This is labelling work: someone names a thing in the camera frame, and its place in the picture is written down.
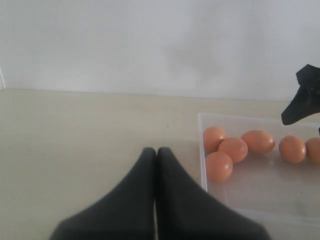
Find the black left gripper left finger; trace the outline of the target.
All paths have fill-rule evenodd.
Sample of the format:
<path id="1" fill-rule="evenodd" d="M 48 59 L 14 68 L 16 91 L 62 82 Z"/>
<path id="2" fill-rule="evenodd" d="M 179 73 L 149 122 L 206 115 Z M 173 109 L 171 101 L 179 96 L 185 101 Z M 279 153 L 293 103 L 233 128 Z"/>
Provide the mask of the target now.
<path id="1" fill-rule="evenodd" d="M 98 202 L 61 221 L 52 240 L 153 240 L 156 151 L 142 150 L 120 183 Z"/>

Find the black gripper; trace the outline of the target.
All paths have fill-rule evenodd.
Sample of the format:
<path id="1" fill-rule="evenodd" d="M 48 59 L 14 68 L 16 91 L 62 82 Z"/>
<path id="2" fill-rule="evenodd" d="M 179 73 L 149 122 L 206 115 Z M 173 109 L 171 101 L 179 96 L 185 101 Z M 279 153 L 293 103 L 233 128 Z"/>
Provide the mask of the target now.
<path id="1" fill-rule="evenodd" d="M 289 126 L 320 112 L 320 69 L 307 64 L 296 73 L 298 90 L 281 113 L 282 124 Z"/>

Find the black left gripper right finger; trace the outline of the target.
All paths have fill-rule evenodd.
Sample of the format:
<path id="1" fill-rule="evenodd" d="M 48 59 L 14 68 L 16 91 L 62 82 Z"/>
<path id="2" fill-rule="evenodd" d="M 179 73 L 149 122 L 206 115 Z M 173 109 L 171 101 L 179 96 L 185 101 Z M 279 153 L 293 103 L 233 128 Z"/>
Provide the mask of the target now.
<path id="1" fill-rule="evenodd" d="M 269 240 L 265 227 L 213 198 L 161 147 L 155 167 L 155 207 L 160 240 Z"/>

